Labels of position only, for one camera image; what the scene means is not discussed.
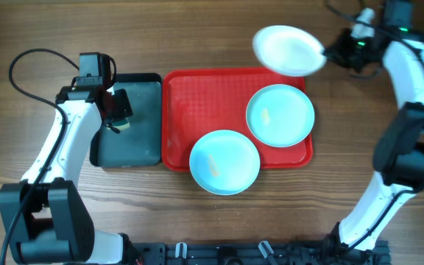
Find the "yellow green sponge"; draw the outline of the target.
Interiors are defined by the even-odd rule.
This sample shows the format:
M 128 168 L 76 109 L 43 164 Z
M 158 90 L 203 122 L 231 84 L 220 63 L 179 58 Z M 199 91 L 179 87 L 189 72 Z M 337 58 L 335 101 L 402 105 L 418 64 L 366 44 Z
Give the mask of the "yellow green sponge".
M 125 119 L 113 122 L 113 126 L 117 130 L 122 131 L 122 130 L 126 130 L 130 128 L 130 123 L 128 121 L 128 118 L 125 118 Z

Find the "white plate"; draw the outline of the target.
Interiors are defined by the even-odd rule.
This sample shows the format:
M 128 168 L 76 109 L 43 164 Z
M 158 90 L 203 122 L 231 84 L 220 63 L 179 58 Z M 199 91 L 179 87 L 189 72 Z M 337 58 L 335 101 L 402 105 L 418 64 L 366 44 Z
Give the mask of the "white plate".
M 292 26 L 267 26 L 256 32 L 252 48 L 261 65 L 289 77 L 306 77 L 327 62 L 325 48 L 310 33 Z

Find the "light blue plate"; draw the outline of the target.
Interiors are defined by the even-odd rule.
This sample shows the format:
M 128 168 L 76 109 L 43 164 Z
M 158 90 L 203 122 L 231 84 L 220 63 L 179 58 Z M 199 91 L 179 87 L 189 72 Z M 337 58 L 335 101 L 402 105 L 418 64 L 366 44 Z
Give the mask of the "light blue plate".
M 206 191 L 230 196 L 248 189 L 257 179 L 261 158 L 254 143 L 232 130 L 216 130 L 193 146 L 189 169 Z

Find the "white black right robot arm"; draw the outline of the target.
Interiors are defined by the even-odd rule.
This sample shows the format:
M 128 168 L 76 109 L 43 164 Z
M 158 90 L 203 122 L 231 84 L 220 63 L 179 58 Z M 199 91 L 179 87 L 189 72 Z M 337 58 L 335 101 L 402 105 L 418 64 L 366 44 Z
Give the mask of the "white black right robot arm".
M 376 144 L 374 174 L 352 212 L 322 243 L 328 258 L 363 260 L 394 215 L 424 190 L 424 34 L 395 26 L 372 26 L 356 37 L 345 28 L 324 55 L 361 71 L 380 63 L 392 81 L 398 112 Z

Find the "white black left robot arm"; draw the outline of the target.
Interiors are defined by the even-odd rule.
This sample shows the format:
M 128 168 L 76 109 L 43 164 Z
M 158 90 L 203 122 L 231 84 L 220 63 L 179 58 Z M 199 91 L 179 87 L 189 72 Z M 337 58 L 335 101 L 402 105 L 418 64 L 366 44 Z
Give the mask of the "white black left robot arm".
M 0 262 L 17 264 L 136 264 L 139 254 L 122 233 L 96 230 L 77 190 L 95 134 L 131 116 L 124 90 L 64 87 L 45 143 L 19 183 L 0 190 L 6 236 Z

